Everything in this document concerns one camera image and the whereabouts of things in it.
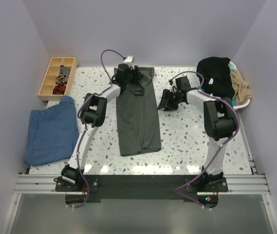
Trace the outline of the grey t shirt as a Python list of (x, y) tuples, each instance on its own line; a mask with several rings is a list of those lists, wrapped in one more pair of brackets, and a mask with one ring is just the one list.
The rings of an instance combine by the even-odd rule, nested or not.
[(155, 69), (139, 67), (142, 80), (128, 83), (116, 98), (117, 130), (121, 156), (135, 156), (161, 150), (156, 95)]

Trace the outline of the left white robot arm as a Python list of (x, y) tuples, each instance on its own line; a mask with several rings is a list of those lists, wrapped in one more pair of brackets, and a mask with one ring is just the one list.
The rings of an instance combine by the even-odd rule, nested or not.
[(86, 157), (93, 138), (105, 121), (107, 104), (119, 97), (127, 84), (139, 84), (142, 74), (131, 61), (124, 61), (117, 67), (111, 83), (101, 93), (88, 93), (84, 103), (78, 111), (78, 119), (82, 123), (82, 130), (78, 137), (72, 157), (61, 172), (61, 179), (72, 191), (79, 191), (86, 179), (83, 175)]

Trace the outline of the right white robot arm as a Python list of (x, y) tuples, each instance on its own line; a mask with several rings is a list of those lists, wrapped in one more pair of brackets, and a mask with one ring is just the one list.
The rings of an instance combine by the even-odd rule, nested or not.
[(238, 133), (238, 116), (230, 98), (219, 98), (192, 88), (187, 76), (169, 80), (170, 89), (164, 89), (158, 110), (173, 111), (181, 103), (203, 110), (204, 129), (209, 137), (207, 159), (196, 183), (204, 191), (212, 191), (223, 178), (223, 160), (227, 143)]

